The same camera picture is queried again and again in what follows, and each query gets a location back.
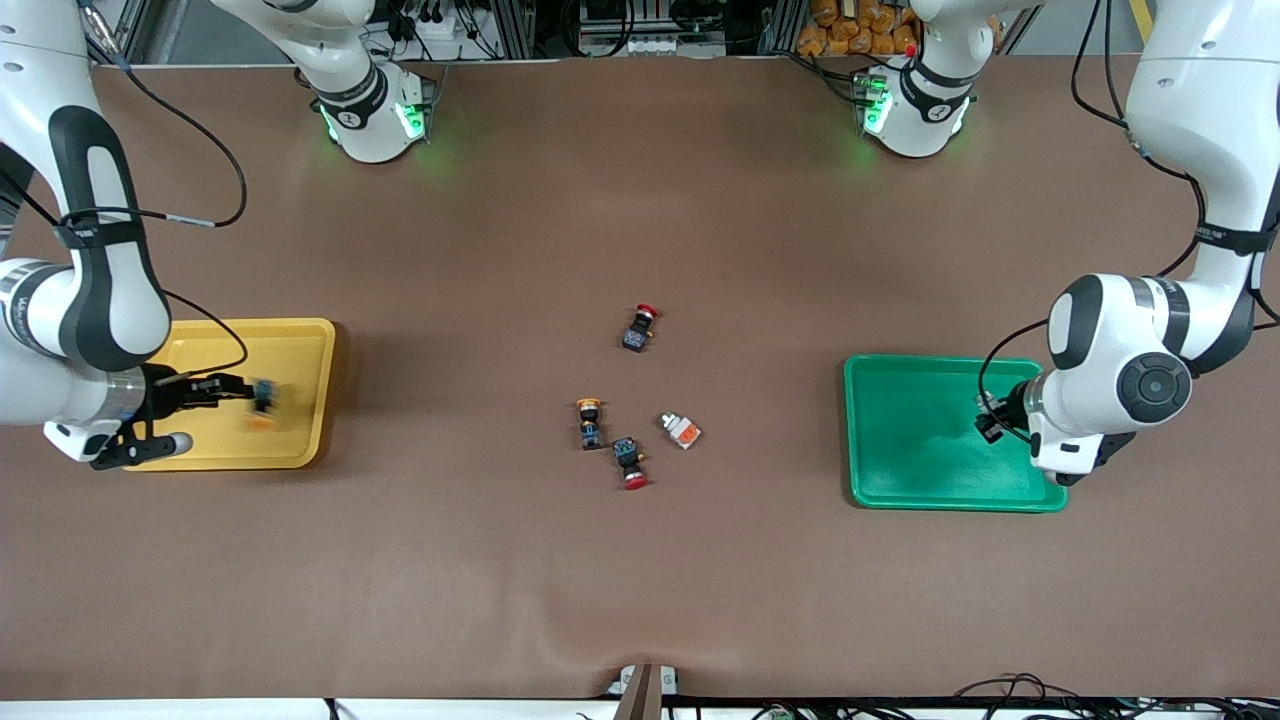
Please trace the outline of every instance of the plastic tray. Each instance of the plastic tray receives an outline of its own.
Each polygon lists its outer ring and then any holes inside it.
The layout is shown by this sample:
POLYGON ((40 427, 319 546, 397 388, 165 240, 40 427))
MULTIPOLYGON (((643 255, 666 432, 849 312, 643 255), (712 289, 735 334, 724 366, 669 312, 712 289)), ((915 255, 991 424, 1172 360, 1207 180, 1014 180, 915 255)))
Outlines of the plastic tray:
MULTIPOLYGON (((129 470, 292 469, 316 456, 337 340, 333 323, 323 318, 285 318, 227 320, 227 324, 248 346, 248 360, 227 372, 275 382, 279 391, 279 406, 273 413, 275 427, 251 428, 248 402, 243 400, 183 410, 156 423, 156 432, 189 433, 191 451, 129 470)), ((225 363, 237 352, 236 342, 214 323, 175 320, 169 342, 151 361, 184 370, 225 363)))
MULTIPOLYGON (((1066 489, 1044 479, 1014 438, 974 429, 977 357, 855 355, 845 361, 849 475, 864 507, 1057 512, 1066 489)), ((995 360, 996 396, 1034 377, 1032 360, 995 360)))

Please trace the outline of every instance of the round joint cover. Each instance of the round joint cover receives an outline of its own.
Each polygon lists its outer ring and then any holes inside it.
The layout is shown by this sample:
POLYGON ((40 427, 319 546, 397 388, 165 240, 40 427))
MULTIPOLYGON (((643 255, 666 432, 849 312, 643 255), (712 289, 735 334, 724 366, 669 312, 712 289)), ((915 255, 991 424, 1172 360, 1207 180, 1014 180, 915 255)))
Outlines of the round joint cover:
POLYGON ((1187 405, 1192 374, 1181 360, 1165 352, 1146 352, 1125 364, 1116 383, 1120 405, 1139 423, 1162 423, 1187 405))

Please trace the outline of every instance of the table surface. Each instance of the table surface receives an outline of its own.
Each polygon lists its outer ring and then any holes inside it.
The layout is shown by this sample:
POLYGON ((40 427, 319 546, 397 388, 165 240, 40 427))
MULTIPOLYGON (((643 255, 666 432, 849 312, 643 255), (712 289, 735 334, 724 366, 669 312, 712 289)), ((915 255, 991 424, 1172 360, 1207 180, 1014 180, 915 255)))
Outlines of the table surface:
MULTIPOLYGON (((434 142, 378 167, 288 69, 146 72, 251 187, 228 229, 150 224, 157 274, 342 327, 328 454, 95 474, 0 432, 0 697, 590 696, 636 661, 690 694, 1280 693, 1272 337, 1059 515, 847 500, 845 357, 980 356, 1190 238, 1185 184, 1071 105, 1069 61, 993 61, 919 161, 782 59, 456 68, 434 142), (643 355, 636 302, 666 311, 643 355), (652 488, 577 448, 585 395, 652 488)), ((96 83, 146 206, 233 206, 216 150, 96 83)), ((10 255, 59 255, 36 220, 10 255)))

